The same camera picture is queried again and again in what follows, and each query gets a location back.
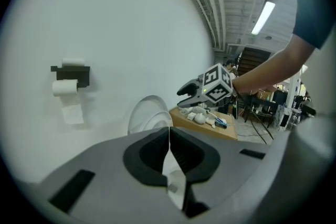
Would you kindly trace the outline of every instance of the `person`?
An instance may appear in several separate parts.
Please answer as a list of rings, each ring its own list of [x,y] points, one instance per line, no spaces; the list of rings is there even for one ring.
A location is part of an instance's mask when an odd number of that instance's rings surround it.
[[[236,64],[233,60],[227,60],[226,64],[223,64],[223,66],[229,71],[231,81],[233,81],[237,77],[237,69]],[[233,100],[233,95],[230,95],[229,97],[224,98],[224,106],[218,108],[218,112],[227,114],[229,110],[230,103]]]
[[[297,0],[296,22],[286,48],[233,81],[238,92],[272,87],[300,71],[313,51],[320,49],[335,22],[331,0]]]

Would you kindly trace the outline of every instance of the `fiducial marker cube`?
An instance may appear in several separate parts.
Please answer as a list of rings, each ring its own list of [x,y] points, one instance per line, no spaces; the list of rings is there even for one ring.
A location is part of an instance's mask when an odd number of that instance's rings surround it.
[[[230,74],[220,63],[203,74],[202,96],[213,103],[230,96],[233,92]]]

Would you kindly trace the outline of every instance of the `toilet paper holder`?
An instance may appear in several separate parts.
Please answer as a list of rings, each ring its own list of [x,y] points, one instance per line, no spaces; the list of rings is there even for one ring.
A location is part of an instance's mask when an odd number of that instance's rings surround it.
[[[90,67],[82,66],[51,66],[51,71],[56,72],[56,80],[77,79],[77,88],[90,85]]]

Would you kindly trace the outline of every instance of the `ceiling light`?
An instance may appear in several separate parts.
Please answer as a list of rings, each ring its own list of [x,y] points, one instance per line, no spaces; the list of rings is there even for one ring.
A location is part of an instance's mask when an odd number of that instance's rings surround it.
[[[252,30],[252,35],[258,35],[262,27],[264,26],[265,22],[267,21],[268,17],[271,15],[273,9],[275,7],[275,3],[267,0],[265,2],[264,8],[259,16],[259,19]]]

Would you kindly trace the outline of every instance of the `cardboard box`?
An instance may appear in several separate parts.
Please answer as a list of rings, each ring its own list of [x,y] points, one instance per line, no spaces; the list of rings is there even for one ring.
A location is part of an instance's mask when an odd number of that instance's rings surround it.
[[[267,100],[267,98],[268,98],[268,101],[270,101],[271,96],[272,96],[271,92],[258,91],[258,93],[257,93],[257,98],[263,99],[263,100]]]
[[[231,115],[214,112],[217,117],[225,119],[227,124],[230,124],[230,126],[226,129],[216,126],[213,129],[211,125],[207,123],[198,124],[195,121],[188,120],[187,115],[182,115],[178,108],[172,109],[169,114],[172,117],[174,127],[184,127],[192,131],[208,134],[217,138],[238,140],[234,119]]]

